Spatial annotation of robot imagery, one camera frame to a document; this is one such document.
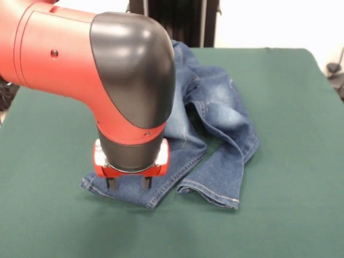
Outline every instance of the screw hole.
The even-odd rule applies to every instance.
[[[59,52],[57,51],[57,50],[51,50],[51,52],[50,52],[50,56],[52,57],[52,58],[56,58],[57,56],[59,55]]]

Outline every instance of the denim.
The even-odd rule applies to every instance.
[[[82,179],[81,187],[96,195],[154,209],[171,188],[177,186],[179,194],[196,191],[209,203],[237,209],[244,165],[259,147],[256,130],[227,71],[201,65],[188,46],[174,40],[172,43],[176,89],[164,131],[171,157],[166,176],[153,177],[149,190],[142,188],[141,176],[123,176],[117,180],[117,189],[112,190],[106,188],[104,178],[93,172]],[[207,145],[197,135],[186,106],[192,106],[204,128],[223,141],[194,170]]]

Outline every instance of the green tablecloth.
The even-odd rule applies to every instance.
[[[172,191],[154,212],[88,193],[78,185],[92,171],[91,112],[20,89],[0,129],[1,258],[343,257],[344,107],[313,56],[195,52],[228,70],[261,140],[239,210],[197,193]]]

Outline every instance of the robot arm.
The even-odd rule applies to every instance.
[[[96,15],[54,2],[0,1],[0,76],[86,104],[99,131],[95,169],[108,183],[128,173],[164,175],[163,131],[175,87],[166,31],[145,16]]]

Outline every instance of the black cable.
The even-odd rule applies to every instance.
[[[339,58],[339,62],[338,62],[339,65],[343,60],[343,55],[344,55],[344,47],[342,48],[342,53],[340,54],[340,58]]]

